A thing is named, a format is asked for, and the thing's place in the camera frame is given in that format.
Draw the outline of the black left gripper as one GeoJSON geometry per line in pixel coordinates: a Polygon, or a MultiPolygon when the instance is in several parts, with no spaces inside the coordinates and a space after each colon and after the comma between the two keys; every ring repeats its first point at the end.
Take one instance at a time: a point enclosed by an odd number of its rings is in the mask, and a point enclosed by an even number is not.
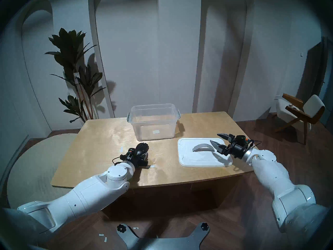
{"type": "Polygon", "coordinates": [[[148,154],[142,154],[142,151],[136,148],[128,149],[126,154],[120,155],[120,159],[122,161],[131,162],[135,168],[148,166],[148,154]]]}

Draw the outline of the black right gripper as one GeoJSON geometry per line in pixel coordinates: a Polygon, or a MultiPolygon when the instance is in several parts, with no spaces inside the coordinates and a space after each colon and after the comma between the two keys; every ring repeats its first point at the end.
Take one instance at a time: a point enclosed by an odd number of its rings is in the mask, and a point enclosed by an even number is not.
{"type": "Polygon", "coordinates": [[[234,136],[226,133],[218,133],[217,135],[230,143],[225,148],[225,144],[210,140],[211,145],[221,155],[232,155],[235,158],[242,158],[246,151],[253,146],[253,140],[246,138],[245,135],[234,136]]]}

